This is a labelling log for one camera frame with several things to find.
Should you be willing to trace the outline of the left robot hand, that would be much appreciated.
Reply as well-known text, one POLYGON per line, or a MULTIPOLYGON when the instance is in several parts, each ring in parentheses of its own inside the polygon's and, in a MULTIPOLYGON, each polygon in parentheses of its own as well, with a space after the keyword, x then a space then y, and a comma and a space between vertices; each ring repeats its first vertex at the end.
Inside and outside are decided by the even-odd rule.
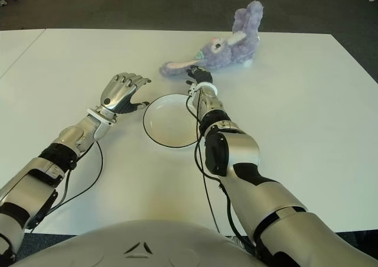
POLYGON ((144 109, 149 102, 132 103, 133 95, 151 80, 135 73, 119 73, 112 77, 100 97, 102 107, 114 114, 126 114, 144 109))

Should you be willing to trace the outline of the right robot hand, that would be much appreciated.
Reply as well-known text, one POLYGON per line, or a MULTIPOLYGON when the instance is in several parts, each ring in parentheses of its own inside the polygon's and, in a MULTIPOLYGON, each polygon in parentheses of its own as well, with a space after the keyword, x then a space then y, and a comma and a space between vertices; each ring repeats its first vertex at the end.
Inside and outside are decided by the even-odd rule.
POLYGON ((192 65, 186 70, 188 76, 192 78, 197 84, 206 82, 206 83, 212 83, 213 77, 211 73, 199 66, 192 65))

